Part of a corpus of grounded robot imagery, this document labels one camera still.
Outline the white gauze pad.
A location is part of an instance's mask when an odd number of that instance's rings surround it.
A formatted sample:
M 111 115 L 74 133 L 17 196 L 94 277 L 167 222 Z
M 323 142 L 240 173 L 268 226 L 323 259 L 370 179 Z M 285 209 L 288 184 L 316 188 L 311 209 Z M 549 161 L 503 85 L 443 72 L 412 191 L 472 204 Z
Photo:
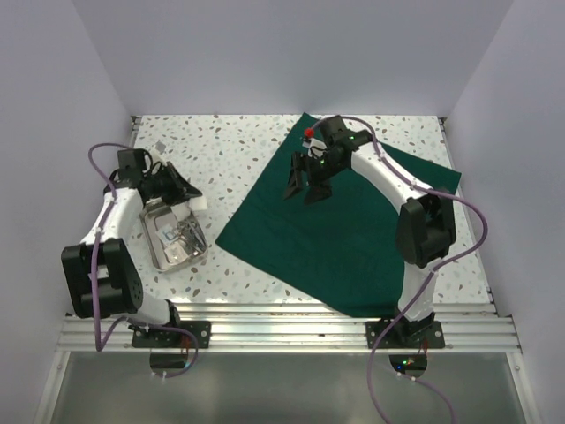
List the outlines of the white gauze pad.
M 192 210 L 186 204 L 178 204 L 171 207 L 171 212 L 175 216 L 178 221 L 185 220 L 188 216 L 191 215 Z
M 188 206 L 193 212 L 205 211 L 208 209 L 207 198 L 204 195 L 191 198 Z

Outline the large steel surgical scissors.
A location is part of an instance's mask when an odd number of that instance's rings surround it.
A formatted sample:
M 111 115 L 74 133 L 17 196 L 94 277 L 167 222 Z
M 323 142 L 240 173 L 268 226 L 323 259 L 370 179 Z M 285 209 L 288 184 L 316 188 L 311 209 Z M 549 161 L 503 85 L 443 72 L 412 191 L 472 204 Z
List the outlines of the large steel surgical scissors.
M 183 221 L 180 224 L 180 238 L 193 250 L 203 252 L 207 248 L 207 242 L 200 227 L 193 221 Z

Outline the white sterile packet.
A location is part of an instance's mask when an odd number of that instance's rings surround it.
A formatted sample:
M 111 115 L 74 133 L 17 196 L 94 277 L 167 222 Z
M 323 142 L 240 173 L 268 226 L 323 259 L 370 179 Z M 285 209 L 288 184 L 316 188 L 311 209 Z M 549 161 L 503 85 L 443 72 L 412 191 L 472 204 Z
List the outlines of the white sterile packet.
M 181 235 L 182 232 L 176 226 L 170 224 L 165 224 L 157 229 L 157 236 L 165 246 L 175 243 Z

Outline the steel scissors medium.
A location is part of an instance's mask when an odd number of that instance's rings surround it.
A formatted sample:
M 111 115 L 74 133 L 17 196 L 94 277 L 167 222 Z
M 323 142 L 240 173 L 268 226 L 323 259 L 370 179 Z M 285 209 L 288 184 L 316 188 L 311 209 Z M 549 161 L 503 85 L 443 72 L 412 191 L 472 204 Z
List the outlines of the steel scissors medium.
M 197 223 L 189 222 L 185 227 L 185 237 L 194 250 L 205 252 L 207 250 L 206 238 Z

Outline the steel forceps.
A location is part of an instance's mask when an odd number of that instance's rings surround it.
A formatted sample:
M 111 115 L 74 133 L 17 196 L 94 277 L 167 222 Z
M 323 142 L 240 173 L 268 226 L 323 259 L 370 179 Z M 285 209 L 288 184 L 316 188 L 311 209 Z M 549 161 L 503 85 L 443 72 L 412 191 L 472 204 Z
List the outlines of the steel forceps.
M 190 248 L 202 248 L 207 245 L 200 231 L 192 221 L 181 221 L 177 224 L 178 238 Z

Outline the stainless steel instrument tray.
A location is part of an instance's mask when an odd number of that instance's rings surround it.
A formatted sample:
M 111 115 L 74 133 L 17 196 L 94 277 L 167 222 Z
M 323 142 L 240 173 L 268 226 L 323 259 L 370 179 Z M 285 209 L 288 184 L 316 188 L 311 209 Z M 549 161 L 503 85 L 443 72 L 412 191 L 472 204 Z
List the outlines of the stainless steel instrument tray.
M 193 252 L 196 254 L 196 256 L 191 261 L 173 266 L 168 264 L 165 254 L 163 252 L 166 246 L 160 241 L 159 237 L 157 236 L 157 229 L 165 224 L 177 226 L 177 224 L 181 221 L 178 221 L 175 218 L 175 216 L 171 212 L 171 207 L 165 205 L 160 199 L 155 199 L 150 201 L 144 207 L 142 212 L 139 214 L 139 219 L 147 240 L 147 245 L 152 258 L 152 262 L 154 264 L 154 267 L 158 271 L 164 273 L 172 272 L 181 269 L 182 267 L 185 267 L 187 265 L 196 263 L 206 256 L 208 245 L 207 245 L 207 250 L 203 253 L 192 249 Z M 188 221 L 188 220 L 193 221 L 194 223 L 197 223 L 200 226 L 200 223 L 197 219 L 197 216 L 195 215 L 195 212 L 192 211 L 191 215 L 182 221 Z M 191 249 L 180 239 L 177 240 L 175 243 L 172 243 L 171 245 L 183 245 L 186 250 Z

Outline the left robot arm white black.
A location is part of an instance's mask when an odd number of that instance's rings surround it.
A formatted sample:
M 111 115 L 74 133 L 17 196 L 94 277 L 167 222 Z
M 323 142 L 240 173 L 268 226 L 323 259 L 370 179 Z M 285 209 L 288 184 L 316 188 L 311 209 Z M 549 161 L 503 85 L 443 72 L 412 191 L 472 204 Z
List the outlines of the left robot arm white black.
M 171 301 L 145 293 L 126 240 L 150 202 L 186 212 L 203 205 L 205 196 L 172 163 L 143 148 L 119 147 L 117 162 L 102 177 L 103 204 L 94 226 L 61 253 L 72 307 L 82 319 L 124 317 L 154 325 L 154 339 L 171 347 L 181 341 L 184 326 Z

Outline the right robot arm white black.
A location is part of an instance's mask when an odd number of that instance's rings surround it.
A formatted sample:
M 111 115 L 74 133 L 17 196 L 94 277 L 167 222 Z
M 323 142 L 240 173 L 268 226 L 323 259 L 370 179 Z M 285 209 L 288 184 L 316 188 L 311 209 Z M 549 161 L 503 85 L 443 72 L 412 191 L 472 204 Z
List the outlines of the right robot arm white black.
M 330 179 L 349 169 L 393 206 L 398 215 L 395 245 L 404 261 L 393 335 L 398 344 L 410 347 L 424 337 L 423 324 L 433 320 L 433 268 L 456 241 L 452 196 L 410 174 L 385 152 L 370 125 L 354 131 L 345 121 L 340 115 L 324 117 L 305 130 L 305 149 L 291 156 L 283 197 L 305 191 L 307 204 L 325 200 L 332 194 Z

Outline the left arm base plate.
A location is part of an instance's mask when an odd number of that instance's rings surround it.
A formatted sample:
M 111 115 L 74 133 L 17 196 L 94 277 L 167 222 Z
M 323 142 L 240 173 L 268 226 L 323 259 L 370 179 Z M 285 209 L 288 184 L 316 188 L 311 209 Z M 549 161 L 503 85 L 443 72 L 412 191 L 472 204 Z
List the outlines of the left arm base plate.
M 134 348 L 194 348 L 209 347 L 212 324 L 209 321 L 181 321 L 179 330 L 143 328 L 130 324 Z

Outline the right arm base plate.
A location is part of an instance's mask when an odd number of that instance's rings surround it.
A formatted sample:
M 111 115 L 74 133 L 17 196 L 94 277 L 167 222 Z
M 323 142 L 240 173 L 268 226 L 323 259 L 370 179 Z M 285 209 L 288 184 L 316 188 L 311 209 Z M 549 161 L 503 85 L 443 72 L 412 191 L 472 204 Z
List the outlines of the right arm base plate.
M 392 322 L 392 319 L 365 322 L 365 339 L 369 349 Z M 378 343 L 378 349 L 442 349 L 446 347 L 441 323 L 434 316 L 419 322 L 402 318 Z

